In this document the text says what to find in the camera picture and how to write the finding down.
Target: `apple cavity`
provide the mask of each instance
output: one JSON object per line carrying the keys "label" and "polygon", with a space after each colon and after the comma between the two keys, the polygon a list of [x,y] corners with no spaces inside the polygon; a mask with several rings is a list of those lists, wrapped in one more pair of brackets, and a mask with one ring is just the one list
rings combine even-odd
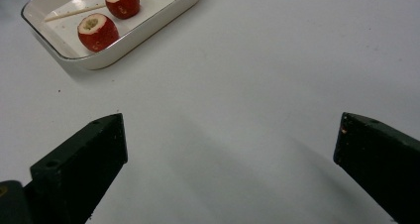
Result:
{"label": "apple cavity", "polygon": [[108,10],[119,19],[128,19],[140,11],[140,0],[105,0]]}
{"label": "apple cavity", "polygon": [[119,39],[114,22],[103,14],[92,14],[84,18],[77,27],[80,41],[95,53],[100,52]]}

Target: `wooden skewer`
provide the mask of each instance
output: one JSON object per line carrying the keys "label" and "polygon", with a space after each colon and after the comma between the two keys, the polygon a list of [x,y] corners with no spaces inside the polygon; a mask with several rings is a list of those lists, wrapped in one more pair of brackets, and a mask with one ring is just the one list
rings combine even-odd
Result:
{"label": "wooden skewer", "polygon": [[84,13],[84,12],[89,12],[89,11],[92,11],[92,10],[104,8],[105,6],[106,6],[105,4],[96,5],[94,7],[84,8],[84,9],[76,10],[74,12],[68,12],[68,13],[65,13],[65,14],[61,14],[61,15],[50,17],[50,18],[46,18],[46,19],[44,19],[44,21],[45,22],[50,22],[50,21],[53,21],[53,20],[66,18],[66,17],[73,16],[73,15],[76,15],[76,14],[81,14],[81,13]]}

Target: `white tray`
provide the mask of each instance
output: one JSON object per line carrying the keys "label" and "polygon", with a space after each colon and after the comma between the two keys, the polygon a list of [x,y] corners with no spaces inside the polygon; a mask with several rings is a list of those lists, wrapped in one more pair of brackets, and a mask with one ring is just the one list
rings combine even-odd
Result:
{"label": "white tray", "polygon": [[[198,0],[140,0],[138,15],[127,20],[112,16],[106,7],[45,22],[45,18],[104,4],[105,0],[31,0],[22,9],[22,17],[35,30],[40,41],[61,65],[79,65],[87,69],[108,66],[170,21],[192,7]],[[107,49],[93,53],[77,36],[77,26],[92,13],[111,18],[120,39]]]}

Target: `cored apple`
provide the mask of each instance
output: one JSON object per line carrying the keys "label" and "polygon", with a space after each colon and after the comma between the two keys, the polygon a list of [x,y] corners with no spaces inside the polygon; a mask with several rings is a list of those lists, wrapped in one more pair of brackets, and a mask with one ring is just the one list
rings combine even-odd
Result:
{"label": "cored apple", "polygon": [[105,0],[108,10],[119,19],[128,19],[140,11],[140,0]]}
{"label": "cored apple", "polygon": [[77,27],[80,41],[95,53],[100,52],[119,39],[114,22],[99,13],[84,18]]}

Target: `white table surface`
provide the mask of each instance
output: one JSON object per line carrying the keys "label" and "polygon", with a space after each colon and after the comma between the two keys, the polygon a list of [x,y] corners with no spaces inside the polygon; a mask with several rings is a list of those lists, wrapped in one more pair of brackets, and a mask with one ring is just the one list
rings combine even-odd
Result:
{"label": "white table surface", "polygon": [[352,112],[420,139],[420,0],[200,0],[115,64],[60,66],[0,1],[0,180],[123,113],[88,223],[391,223],[332,161]]}

